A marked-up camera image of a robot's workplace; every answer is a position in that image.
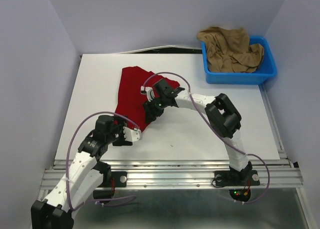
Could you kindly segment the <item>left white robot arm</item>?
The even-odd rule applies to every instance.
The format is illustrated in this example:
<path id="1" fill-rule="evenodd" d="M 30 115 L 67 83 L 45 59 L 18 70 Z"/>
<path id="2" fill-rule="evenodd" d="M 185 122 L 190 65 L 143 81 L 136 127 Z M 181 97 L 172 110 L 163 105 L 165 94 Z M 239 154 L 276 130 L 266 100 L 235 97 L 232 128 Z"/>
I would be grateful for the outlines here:
<path id="1" fill-rule="evenodd" d="M 98 186 L 111 182 L 111 167 L 101 157 L 110 144 L 131 146 L 142 138 L 139 126 L 115 112 L 97 112 L 92 129 L 80 143 L 72 162 L 67 157 L 65 174 L 43 199 L 31 206 L 34 229 L 71 229 L 75 214 Z"/>

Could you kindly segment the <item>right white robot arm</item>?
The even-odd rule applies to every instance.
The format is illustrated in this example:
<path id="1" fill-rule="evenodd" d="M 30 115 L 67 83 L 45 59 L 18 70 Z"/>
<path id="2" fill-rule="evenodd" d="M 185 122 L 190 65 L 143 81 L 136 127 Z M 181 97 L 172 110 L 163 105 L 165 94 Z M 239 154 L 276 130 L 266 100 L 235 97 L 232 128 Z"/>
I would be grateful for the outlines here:
<path id="1" fill-rule="evenodd" d="M 182 87 L 173 88 L 165 79 L 159 80 L 152 87 L 141 86 L 140 93 L 147 97 L 143 103 L 147 123 L 155 121 L 167 107 L 197 111 L 225 145 L 231 181 L 242 184 L 248 179 L 252 164 L 241 140 L 242 117 L 226 94 L 196 94 Z"/>

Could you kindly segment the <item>red skirt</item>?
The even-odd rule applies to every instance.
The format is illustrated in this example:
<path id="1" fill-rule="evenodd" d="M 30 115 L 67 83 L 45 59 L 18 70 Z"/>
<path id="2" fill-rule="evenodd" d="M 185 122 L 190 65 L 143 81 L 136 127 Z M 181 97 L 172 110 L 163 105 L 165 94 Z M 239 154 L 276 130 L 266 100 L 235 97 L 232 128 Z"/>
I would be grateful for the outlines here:
<path id="1" fill-rule="evenodd" d="M 144 131 L 149 123 L 145 123 L 145 111 L 143 103 L 147 98 L 140 93 L 141 86 L 146 83 L 147 87 L 154 87 L 161 79 L 167 81 L 167 84 L 176 89 L 180 86 L 179 82 L 171 80 L 161 75 L 155 75 L 152 71 L 146 71 L 139 66 L 125 67 L 122 69 L 118 100 L 115 112 L 127 116 L 130 120 L 136 123 L 129 123 L 130 128 L 139 128 Z"/>

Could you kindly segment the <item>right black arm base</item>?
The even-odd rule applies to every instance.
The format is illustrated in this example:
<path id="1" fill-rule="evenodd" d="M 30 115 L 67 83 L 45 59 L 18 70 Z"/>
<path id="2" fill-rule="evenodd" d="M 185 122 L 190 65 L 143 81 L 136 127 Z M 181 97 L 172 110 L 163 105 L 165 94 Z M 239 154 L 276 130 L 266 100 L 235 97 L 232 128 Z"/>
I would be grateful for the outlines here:
<path id="1" fill-rule="evenodd" d="M 216 170 L 213 174 L 211 184 L 217 188 L 259 186 L 261 184 L 258 172 L 253 169 L 239 172 L 230 168 L 229 170 Z"/>

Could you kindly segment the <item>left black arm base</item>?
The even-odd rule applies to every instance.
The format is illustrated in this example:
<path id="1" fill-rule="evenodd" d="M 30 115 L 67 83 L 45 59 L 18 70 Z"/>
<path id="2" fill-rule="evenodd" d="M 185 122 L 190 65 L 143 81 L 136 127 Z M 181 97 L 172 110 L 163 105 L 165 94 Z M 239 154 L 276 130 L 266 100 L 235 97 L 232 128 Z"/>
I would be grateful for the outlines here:
<path id="1" fill-rule="evenodd" d="M 109 171 L 103 175 L 102 183 L 98 188 L 125 188 L 128 173 L 126 171 Z"/>

